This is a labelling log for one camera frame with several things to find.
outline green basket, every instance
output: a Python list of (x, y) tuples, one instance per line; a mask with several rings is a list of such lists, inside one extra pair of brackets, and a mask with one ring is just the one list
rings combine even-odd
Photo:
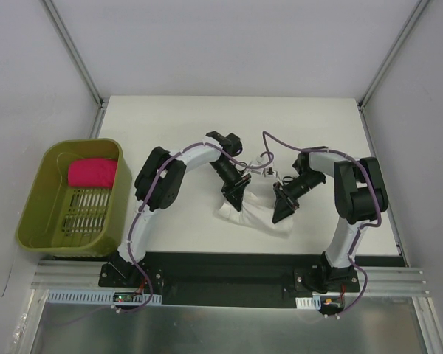
[[(69, 165), (92, 157), (118, 160), (113, 188), (72, 188), (67, 184)], [(117, 142), (60, 142), (44, 154), (16, 240), (28, 251), (55, 256), (106, 256), (120, 245), (130, 187), (131, 171)]]

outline folded cloth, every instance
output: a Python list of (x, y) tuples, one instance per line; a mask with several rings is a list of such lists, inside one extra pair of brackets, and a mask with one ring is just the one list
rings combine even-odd
[(70, 187), (112, 188), (118, 162), (95, 158), (74, 161), (69, 166), (67, 181)]
[(216, 214), (231, 223), (252, 227), (268, 235), (288, 237), (294, 226), (294, 219), (285, 218), (278, 223), (272, 223), (273, 213), (273, 208), (266, 206), (262, 199), (246, 190), (240, 212), (225, 201)]

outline red cloth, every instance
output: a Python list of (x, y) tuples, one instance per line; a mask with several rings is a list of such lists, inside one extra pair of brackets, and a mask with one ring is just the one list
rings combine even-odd
[(67, 181), (75, 188), (112, 188), (117, 164), (115, 160), (101, 158), (74, 161), (69, 166)]

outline white wall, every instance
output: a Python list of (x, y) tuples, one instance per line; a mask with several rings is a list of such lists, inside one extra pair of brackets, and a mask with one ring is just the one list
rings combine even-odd
[(104, 97), (355, 97), (416, 0), (55, 0)]
[(44, 151), (89, 134), (96, 106), (37, 0), (0, 0), (0, 353), (37, 257), (14, 232)]
[(433, 1), (366, 110), (399, 233), (443, 324), (443, 0)]

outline white cloth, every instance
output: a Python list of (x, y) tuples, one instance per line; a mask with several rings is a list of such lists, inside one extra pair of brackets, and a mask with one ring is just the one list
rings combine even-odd
[(258, 229), (268, 235), (289, 237), (294, 226), (294, 218), (285, 218), (272, 223), (274, 209), (266, 205), (266, 201), (246, 190), (243, 197), (243, 207), (238, 212), (230, 203), (225, 201), (217, 215), (238, 225)]

